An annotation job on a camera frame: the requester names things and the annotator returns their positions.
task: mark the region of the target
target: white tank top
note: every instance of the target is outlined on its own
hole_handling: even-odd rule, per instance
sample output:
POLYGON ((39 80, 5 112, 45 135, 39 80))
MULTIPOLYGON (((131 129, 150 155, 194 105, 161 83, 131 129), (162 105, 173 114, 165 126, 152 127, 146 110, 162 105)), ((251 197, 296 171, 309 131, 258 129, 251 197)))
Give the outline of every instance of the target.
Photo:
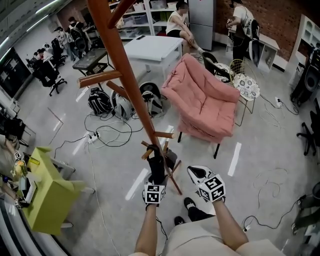
POLYGON ((177 11, 175 10, 173 13, 171 13, 171 15, 166 23, 166 30, 165 30, 166 34, 168 34, 172 30, 182 30, 182 27, 180 27, 177 23, 171 22, 172 16, 177 16, 182 21, 182 23, 185 23, 186 16, 185 15, 180 16, 180 14, 177 13, 177 11))

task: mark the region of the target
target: green tablecloth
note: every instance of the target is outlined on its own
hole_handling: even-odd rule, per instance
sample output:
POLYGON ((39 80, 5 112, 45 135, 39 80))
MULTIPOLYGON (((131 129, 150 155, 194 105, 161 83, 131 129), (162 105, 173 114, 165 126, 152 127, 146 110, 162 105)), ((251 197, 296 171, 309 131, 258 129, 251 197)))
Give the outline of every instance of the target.
POLYGON ((86 187, 83 181, 64 180, 51 162, 48 147, 36 147, 31 157, 40 165, 29 161, 31 172, 41 177, 29 207, 24 215, 33 231, 59 235, 62 223, 79 193, 86 187))

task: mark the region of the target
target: refrigerator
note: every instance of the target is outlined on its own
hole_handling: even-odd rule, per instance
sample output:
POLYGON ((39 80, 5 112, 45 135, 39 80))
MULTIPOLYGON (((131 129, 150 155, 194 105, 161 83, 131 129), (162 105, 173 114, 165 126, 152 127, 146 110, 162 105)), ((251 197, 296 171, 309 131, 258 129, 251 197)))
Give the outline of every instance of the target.
POLYGON ((188 0, 190 31, 197 44, 212 50, 215 39, 216 0, 188 0))

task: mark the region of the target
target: black shorts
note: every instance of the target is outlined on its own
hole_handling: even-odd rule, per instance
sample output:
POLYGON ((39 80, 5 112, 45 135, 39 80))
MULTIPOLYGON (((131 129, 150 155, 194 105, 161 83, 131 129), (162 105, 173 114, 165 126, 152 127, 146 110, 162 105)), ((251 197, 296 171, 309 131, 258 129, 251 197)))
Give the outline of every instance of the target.
POLYGON ((180 32, 181 30, 179 29, 174 29, 174 30, 171 30, 168 34, 166 34, 168 37, 171 37, 171 38, 180 38, 180 32))

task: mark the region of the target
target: ceiling light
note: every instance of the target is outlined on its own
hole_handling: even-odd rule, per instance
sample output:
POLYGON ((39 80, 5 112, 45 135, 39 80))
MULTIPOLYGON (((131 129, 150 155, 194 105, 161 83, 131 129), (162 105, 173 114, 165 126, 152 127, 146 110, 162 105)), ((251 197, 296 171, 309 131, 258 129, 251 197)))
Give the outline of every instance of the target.
POLYGON ((0 48, 1 48, 2 46, 4 46, 4 44, 5 44, 8 40, 9 40, 9 36, 8 36, 6 39, 3 40, 3 42, 0 44, 0 48))
POLYGON ((49 6, 53 5, 55 2, 58 2, 60 0, 54 0, 51 3, 48 3, 47 5, 45 5, 44 7, 42 7, 41 9, 37 10, 35 13, 40 13, 41 11, 43 11, 44 9, 48 8, 49 6))
POLYGON ((44 16, 42 19, 38 20, 36 23, 34 23, 31 27, 29 27, 26 31, 28 32, 29 30, 32 30, 36 25, 38 25, 40 22, 42 22, 46 17, 48 17, 49 14, 44 16))
POLYGON ((0 62, 2 62, 2 60, 4 59, 4 57, 8 54, 8 52, 10 52, 11 48, 9 48, 9 50, 6 51, 6 53, 2 56, 2 58, 0 59, 0 62))

